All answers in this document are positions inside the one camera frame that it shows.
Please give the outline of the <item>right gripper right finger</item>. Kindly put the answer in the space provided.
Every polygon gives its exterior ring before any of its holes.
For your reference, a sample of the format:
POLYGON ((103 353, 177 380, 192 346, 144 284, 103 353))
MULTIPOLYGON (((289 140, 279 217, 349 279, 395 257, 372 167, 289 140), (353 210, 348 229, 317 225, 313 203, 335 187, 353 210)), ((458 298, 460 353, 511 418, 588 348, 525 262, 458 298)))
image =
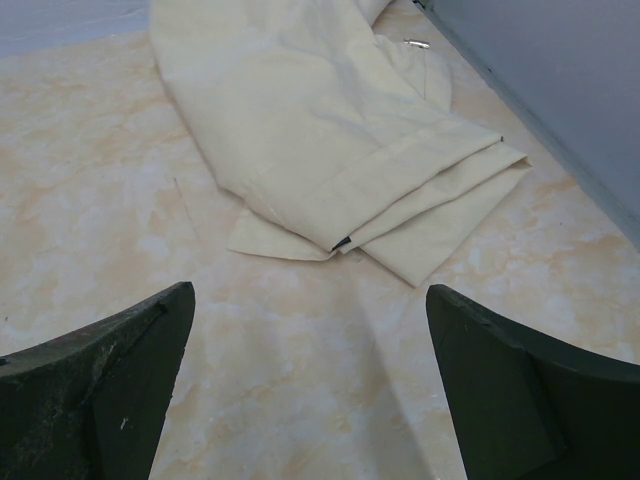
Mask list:
POLYGON ((639 367, 503 317, 445 285, 426 314, 470 479, 636 479, 639 367))

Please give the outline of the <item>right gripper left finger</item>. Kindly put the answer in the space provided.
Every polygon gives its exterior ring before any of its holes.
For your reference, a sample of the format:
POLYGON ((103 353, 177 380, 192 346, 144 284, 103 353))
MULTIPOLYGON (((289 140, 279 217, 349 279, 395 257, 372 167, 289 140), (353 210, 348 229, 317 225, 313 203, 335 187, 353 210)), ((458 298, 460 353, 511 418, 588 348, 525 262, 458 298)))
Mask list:
POLYGON ((2 478, 148 478, 194 313, 179 282, 2 356, 2 478))

